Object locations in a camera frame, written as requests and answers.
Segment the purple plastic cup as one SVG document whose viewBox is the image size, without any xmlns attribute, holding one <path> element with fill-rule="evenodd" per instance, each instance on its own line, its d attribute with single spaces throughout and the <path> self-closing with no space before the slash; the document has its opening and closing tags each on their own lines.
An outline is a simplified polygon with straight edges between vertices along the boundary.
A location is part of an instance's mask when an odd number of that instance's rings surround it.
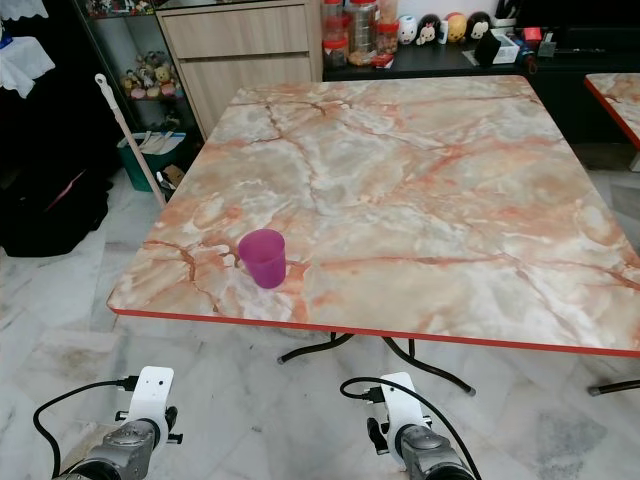
<svg viewBox="0 0 640 480">
<path fill-rule="evenodd" d="M 238 243 L 239 260 L 264 289 L 279 287 L 285 279 L 285 238 L 274 229 L 257 229 L 247 233 Z"/>
</svg>

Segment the black bag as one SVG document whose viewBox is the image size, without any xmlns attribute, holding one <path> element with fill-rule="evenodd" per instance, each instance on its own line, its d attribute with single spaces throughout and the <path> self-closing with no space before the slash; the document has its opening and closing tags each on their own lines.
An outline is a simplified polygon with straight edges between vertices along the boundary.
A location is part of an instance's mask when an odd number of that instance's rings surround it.
<svg viewBox="0 0 640 480">
<path fill-rule="evenodd" d="M 69 253 L 108 214 L 109 178 L 86 166 L 27 168 L 1 188 L 0 243 L 15 259 Z"/>
</svg>

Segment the small black waste bin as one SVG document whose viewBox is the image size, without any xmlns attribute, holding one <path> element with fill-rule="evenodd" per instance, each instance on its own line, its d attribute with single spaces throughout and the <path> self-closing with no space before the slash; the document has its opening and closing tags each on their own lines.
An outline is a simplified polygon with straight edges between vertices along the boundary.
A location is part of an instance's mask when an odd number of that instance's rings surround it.
<svg viewBox="0 0 640 480">
<path fill-rule="evenodd" d="M 168 165 L 156 173 L 156 178 L 157 184 L 163 189 L 165 195 L 172 196 L 182 180 L 186 178 L 186 172 L 178 165 Z"/>
</svg>

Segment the green plastic bin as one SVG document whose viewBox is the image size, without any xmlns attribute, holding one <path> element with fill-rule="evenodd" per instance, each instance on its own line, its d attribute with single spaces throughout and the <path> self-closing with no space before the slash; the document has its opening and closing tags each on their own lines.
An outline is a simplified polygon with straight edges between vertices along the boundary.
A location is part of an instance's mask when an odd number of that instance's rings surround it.
<svg viewBox="0 0 640 480">
<path fill-rule="evenodd" d="M 184 132 L 134 132 L 134 142 L 140 146 L 143 160 L 150 166 L 152 175 L 161 172 L 166 166 L 175 166 L 179 160 L 187 157 L 189 142 Z M 137 163 L 129 142 L 120 140 L 116 143 L 116 150 L 122 157 L 122 165 L 127 172 L 131 184 L 137 191 L 150 192 L 150 183 L 145 179 L 140 164 Z"/>
</svg>

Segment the beige teddy plush toy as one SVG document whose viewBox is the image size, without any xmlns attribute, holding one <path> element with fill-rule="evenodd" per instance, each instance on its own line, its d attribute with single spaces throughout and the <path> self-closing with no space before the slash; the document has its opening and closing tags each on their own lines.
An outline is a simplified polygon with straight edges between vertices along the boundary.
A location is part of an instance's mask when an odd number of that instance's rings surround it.
<svg viewBox="0 0 640 480">
<path fill-rule="evenodd" d="M 161 51 L 138 55 L 136 67 L 122 76 L 122 88 L 131 99 L 174 99 L 179 87 L 168 55 Z"/>
</svg>

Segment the light wooden drawer cabinet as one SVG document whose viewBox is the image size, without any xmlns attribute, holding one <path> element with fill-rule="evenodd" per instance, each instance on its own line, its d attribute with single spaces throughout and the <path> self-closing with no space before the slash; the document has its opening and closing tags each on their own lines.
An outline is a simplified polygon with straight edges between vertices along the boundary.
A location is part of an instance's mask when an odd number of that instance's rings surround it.
<svg viewBox="0 0 640 480">
<path fill-rule="evenodd" d="M 172 0 L 157 23 L 209 137 L 243 87 L 319 82 L 319 0 Z"/>
</svg>

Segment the black sideboard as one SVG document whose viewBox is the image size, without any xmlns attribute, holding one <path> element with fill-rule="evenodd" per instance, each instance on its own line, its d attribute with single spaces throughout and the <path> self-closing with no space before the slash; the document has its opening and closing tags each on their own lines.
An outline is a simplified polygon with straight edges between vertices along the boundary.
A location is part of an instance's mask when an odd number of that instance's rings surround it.
<svg viewBox="0 0 640 480">
<path fill-rule="evenodd" d="M 539 58 L 530 73 L 518 63 L 475 67 L 465 56 L 466 47 L 408 45 L 399 47 L 392 67 L 344 67 L 325 70 L 325 81 L 375 81 L 375 79 L 436 78 L 453 76 L 522 76 L 530 82 L 564 137 L 577 143 L 627 143 L 612 116 L 585 84 L 586 74 L 640 72 L 640 52 L 596 56 Z"/>
</svg>

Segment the small red-lidded plastic jar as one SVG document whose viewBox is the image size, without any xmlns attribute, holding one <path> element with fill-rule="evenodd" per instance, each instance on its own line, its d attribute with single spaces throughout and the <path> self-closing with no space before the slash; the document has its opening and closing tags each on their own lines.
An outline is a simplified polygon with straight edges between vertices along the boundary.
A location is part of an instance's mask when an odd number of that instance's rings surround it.
<svg viewBox="0 0 640 480">
<path fill-rule="evenodd" d="M 348 65 L 348 40 L 343 35 L 326 36 L 323 41 L 323 64 L 326 70 L 335 70 Z"/>
</svg>

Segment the white lace cloth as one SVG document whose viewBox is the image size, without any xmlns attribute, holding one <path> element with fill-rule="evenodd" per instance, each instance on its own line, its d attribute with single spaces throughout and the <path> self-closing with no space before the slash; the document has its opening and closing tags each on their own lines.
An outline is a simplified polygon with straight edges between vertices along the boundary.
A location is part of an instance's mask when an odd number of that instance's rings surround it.
<svg viewBox="0 0 640 480">
<path fill-rule="evenodd" d="M 26 99 L 37 78 L 55 68 L 54 61 L 36 37 L 14 37 L 0 49 L 0 86 Z"/>
</svg>

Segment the tall clear snack jar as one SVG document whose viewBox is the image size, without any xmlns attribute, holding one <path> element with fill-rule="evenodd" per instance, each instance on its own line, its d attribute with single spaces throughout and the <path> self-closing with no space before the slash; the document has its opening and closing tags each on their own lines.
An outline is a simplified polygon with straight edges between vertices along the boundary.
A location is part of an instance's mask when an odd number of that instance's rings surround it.
<svg viewBox="0 0 640 480">
<path fill-rule="evenodd" d="M 355 67 L 369 67 L 378 50 L 378 0 L 349 0 L 346 13 L 349 18 L 349 64 Z"/>
</svg>

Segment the white plush toy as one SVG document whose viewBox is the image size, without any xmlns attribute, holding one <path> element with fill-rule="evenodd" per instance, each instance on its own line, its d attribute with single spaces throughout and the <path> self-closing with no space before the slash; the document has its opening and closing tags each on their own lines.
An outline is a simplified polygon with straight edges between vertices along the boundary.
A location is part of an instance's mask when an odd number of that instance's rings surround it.
<svg viewBox="0 0 640 480">
<path fill-rule="evenodd" d="M 397 19 L 399 45 L 411 45 L 419 32 L 419 19 L 415 15 L 401 15 Z"/>
</svg>

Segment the black and white box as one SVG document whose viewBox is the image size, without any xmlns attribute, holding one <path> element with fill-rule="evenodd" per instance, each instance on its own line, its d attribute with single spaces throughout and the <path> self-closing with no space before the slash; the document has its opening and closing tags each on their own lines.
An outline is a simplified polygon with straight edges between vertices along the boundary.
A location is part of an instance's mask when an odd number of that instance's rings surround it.
<svg viewBox="0 0 640 480">
<path fill-rule="evenodd" d="M 489 68 L 494 65 L 516 63 L 520 51 L 521 47 L 508 36 L 494 35 L 492 31 L 486 31 L 476 42 L 472 59 L 476 67 Z"/>
</svg>

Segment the black mouse plush toy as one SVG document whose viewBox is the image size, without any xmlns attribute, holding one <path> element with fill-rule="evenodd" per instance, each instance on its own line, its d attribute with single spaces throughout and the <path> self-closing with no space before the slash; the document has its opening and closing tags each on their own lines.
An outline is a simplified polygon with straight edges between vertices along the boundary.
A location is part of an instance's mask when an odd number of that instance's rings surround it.
<svg viewBox="0 0 640 480">
<path fill-rule="evenodd" d="M 442 19 L 435 14 L 426 14 L 419 20 L 419 27 L 413 44 L 442 44 L 445 35 L 442 32 Z"/>
<path fill-rule="evenodd" d="M 475 12 L 467 19 L 463 42 L 479 41 L 492 28 L 493 19 L 488 13 Z"/>
</svg>

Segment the yellow plush toy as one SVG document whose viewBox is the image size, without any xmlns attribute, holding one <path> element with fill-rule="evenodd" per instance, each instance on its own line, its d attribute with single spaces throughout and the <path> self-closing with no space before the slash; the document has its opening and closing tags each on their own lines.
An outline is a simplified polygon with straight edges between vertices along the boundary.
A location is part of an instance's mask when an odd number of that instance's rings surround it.
<svg viewBox="0 0 640 480">
<path fill-rule="evenodd" d="M 466 38 L 467 17 L 458 12 L 449 13 L 442 22 L 442 28 L 445 44 L 461 44 Z"/>
</svg>

